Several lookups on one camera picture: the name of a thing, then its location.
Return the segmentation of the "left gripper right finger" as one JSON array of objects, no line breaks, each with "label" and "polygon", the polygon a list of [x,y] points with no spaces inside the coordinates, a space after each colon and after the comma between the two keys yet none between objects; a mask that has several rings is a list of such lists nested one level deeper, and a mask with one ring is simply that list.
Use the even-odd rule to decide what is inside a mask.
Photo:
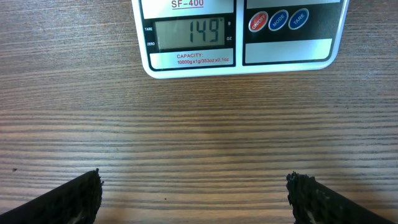
[{"label": "left gripper right finger", "polygon": [[314,177],[293,172],[286,179],[295,224],[393,224],[318,183]]}]

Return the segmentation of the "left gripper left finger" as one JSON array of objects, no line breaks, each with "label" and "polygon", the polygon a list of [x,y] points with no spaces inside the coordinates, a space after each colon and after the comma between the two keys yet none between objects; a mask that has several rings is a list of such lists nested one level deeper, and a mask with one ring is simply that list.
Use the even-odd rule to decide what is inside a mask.
[{"label": "left gripper left finger", "polygon": [[101,206],[103,181],[89,171],[1,215],[1,224],[93,223]]}]

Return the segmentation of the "white digital kitchen scale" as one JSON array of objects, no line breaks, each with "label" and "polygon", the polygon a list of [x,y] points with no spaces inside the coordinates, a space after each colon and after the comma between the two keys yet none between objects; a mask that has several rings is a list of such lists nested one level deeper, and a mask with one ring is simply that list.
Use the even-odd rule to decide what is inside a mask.
[{"label": "white digital kitchen scale", "polygon": [[142,66],[158,79],[323,69],[338,54],[348,6],[132,1]]}]

